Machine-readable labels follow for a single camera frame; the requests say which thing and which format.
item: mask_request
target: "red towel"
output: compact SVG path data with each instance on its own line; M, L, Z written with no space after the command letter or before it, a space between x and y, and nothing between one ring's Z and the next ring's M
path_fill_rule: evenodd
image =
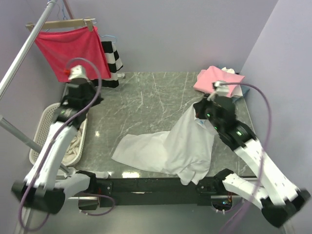
M59 82L68 82L68 76L64 73L65 65L70 59L76 57L85 58L94 63L102 79L111 77L96 27L92 32L88 27L69 32L40 32L36 38L36 44L48 60ZM98 78L94 69L82 60L73 62L71 67L78 64L85 67L89 79Z

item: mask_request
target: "laundry basket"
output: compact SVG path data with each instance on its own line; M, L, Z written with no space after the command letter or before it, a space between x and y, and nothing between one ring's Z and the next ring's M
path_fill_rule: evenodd
M37 130L36 130L35 138L34 138L34 142L37 143L38 145L40 145L41 147L44 145L44 143L48 137L50 125L52 123L53 113L59 107L59 105L60 105L60 103L54 103L54 104L48 106L42 113L39 125L38 125ZM88 120L88 116L86 117L85 121L81 124L82 133L81 133L81 140L80 140L78 153L72 160L67 161L67 162L63 161L62 163L65 166L75 165L81 159L82 148L83 148L84 139L86 136L87 120ZM32 149L30 150L29 160L32 164L35 164L38 156L39 156L39 154L37 152L35 152Z

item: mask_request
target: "pink cloth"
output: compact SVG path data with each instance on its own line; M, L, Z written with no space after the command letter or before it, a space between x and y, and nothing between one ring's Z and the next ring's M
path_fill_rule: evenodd
M243 78L245 78L245 76L227 73L215 66L210 66L207 70L200 71L197 76L197 82L193 87L195 90L211 94L214 91L212 83L218 80L223 80L225 82L241 82ZM231 97L236 86L237 85L229 85L230 91L227 94L227 97Z
M92 32L89 31L88 27L68 32L40 32L35 42L49 62L59 82L68 82L68 76L64 73L65 65L70 59L76 57L85 58L94 63L99 69L102 79L111 77L96 27L93 27ZM89 79L98 78L94 69L82 60L73 62L71 67L78 64L85 67Z

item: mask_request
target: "table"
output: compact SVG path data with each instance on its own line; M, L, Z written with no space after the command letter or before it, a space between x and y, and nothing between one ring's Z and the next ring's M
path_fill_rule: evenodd
M142 171L111 157L127 134L171 130L184 111L203 96L193 89L197 75L198 72L126 73L117 88L102 88L104 101L88 113L82 157L75 168L105 171L112 178L177 177ZM237 118L253 129L245 99L241 98L235 105ZM224 168L239 176L254 176L245 162L216 136L207 176L214 176Z

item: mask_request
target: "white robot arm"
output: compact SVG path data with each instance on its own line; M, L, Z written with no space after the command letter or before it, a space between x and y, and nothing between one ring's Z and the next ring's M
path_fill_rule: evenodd
M263 187L259 187L252 203L261 209L264 217L275 227L282 226L295 215L310 199L307 190L299 189L291 183L263 151L254 132L235 115L235 105L226 95L228 87L214 84L215 92L204 96L194 104L197 117L208 119L217 130L221 140L230 147L251 168L256 177L260 177ZM262 175L258 175L264 157ZM222 170L214 176L214 188L218 192L229 191L249 200L255 185L240 178L229 169Z
M30 185L30 181L34 178L54 134L70 117L86 107L96 93L93 84L86 77L85 69L81 65L71 69L69 80L68 95L63 98L60 106L54 112L47 140L36 163L23 182L15 182L12 186L12 192L19 200L21 200L26 188ZM98 97L93 105L99 104L102 100L101 97ZM87 111L74 118L58 135L35 184L31 187L26 197L25 207L56 214L61 210L67 198L79 192L98 193L97 175L92 172L76 172L72 168L71 173L66 175L66 179L56 181L59 166L66 150L77 135L80 125L86 118L86 114Z

